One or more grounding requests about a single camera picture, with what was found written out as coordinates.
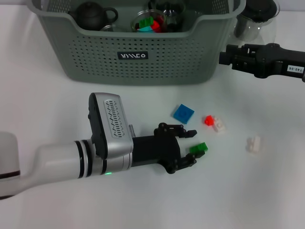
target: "blue toy block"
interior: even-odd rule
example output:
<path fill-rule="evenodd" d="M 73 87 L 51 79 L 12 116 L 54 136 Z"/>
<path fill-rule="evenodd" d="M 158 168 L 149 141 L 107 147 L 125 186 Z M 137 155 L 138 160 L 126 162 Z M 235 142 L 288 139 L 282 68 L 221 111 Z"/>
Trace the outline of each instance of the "blue toy block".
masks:
<path fill-rule="evenodd" d="M 176 112 L 173 114 L 173 117 L 183 124 L 187 124 L 195 111 L 181 104 Z"/>

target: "red toy block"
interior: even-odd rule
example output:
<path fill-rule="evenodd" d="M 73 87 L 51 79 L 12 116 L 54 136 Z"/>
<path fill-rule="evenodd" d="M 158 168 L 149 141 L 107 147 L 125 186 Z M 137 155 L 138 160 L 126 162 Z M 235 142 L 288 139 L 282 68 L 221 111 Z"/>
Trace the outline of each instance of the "red toy block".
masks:
<path fill-rule="evenodd" d="M 153 20 L 153 25 L 151 25 L 151 28 L 155 32 L 161 32 L 161 27 L 160 27 L 159 23 L 155 20 Z"/>
<path fill-rule="evenodd" d="M 205 123 L 207 126 L 212 126 L 212 125 L 214 125 L 214 119 L 213 119 L 213 117 L 212 117 L 211 115 L 207 116 L 207 117 L 205 118 L 204 123 Z"/>

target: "building block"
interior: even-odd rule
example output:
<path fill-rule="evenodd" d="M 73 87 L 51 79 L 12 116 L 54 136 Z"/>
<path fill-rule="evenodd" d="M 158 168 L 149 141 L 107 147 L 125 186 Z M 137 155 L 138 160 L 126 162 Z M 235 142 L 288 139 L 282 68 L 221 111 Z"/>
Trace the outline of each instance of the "building block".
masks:
<path fill-rule="evenodd" d="M 197 146 L 193 146 L 190 148 L 190 153 L 195 158 L 201 158 L 203 155 L 205 155 L 206 151 L 208 151 L 208 147 L 206 146 L 206 144 L 204 142 Z"/>
<path fill-rule="evenodd" d="M 181 104 L 176 112 L 173 114 L 173 117 L 183 124 L 187 124 L 195 111 Z"/>
<path fill-rule="evenodd" d="M 190 153 L 191 154 L 196 154 L 196 153 L 198 153 L 200 151 L 204 151 L 204 152 L 208 151 L 208 147 L 206 146 L 205 142 L 190 148 Z"/>
<path fill-rule="evenodd" d="M 220 118 L 213 116 L 213 119 L 214 119 L 213 128 L 216 132 L 219 133 L 219 132 L 223 132 L 226 130 L 226 128 Z"/>
<path fill-rule="evenodd" d="M 146 26 L 143 28 L 138 29 L 140 32 L 154 32 L 153 29 L 150 26 Z"/>
<path fill-rule="evenodd" d="M 253 138 L 248 138 L 247 142 L 248 142 L 247 149 L 250 153 L 259 153 L 260 152 L 261 138 L 259 136 L 255 136 Z"/>
<path fill-rule="evenodd" d="M 157 21 L 153 21 L 153 25 L 151 25 L 151 29 L 155 32 L 161 32 L 161 27 Z"/>
<path fill-rule="evenodd" d="M 147 26 L 151 26 L 151 25 L 153 25 L 153 17 L 152 16 L 149 17 L 149 18 L 145 18 L 145 19 L 143 19 L 139 22 L 140 29 L 144 28 L 144 27 L 147 27 Z"/>
<path fill-rule="evenodd" d="M 205 120 L 204 120 L 204 123 L 207 125 L 207 126 L 212 126 L 214 125 L 214 119 L 211 115 L 208 115 Z"/>

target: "basket logo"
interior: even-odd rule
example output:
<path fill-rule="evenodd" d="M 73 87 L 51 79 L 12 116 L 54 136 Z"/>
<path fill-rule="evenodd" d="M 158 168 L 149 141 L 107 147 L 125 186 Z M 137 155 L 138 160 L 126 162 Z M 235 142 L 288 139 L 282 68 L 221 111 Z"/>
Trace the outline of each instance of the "basket logo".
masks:
<path fill-rule="evenodd" d="M 119 60 L 147 60 L 148 52 L 118 52 Z"/>

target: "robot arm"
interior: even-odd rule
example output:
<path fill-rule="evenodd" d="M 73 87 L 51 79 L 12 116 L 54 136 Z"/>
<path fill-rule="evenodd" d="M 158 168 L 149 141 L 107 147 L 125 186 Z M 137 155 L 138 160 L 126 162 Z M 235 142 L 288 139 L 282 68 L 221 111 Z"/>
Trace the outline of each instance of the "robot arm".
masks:
<path fill-rule="evenodd" d="M 197 134 L 182 125 L 159 124 L 152 136 L 134 137 L 128 128 L 121 99 L 115 94 L 92 93 L 88 115 L 92 137 L 69 144 L 41 146 L 32 172 L 20 176 L 17 139 L 0 133 L 0 199 L 46 183 L 125 171 L 160 164 L 169 174 L 191 167 L 205 152 L 181 157 L 176 137 Z"/>
<path fill-rule="evenodd" d="M 232 64 L 232 69 L 261 79 L 270 75 L 285 75 L 305 82 L 305 52 L 286 50 L 279 44 L 246 44 L 241 48 L 227 45 L 226 52 L 220 53 L 219 63 Z"/>

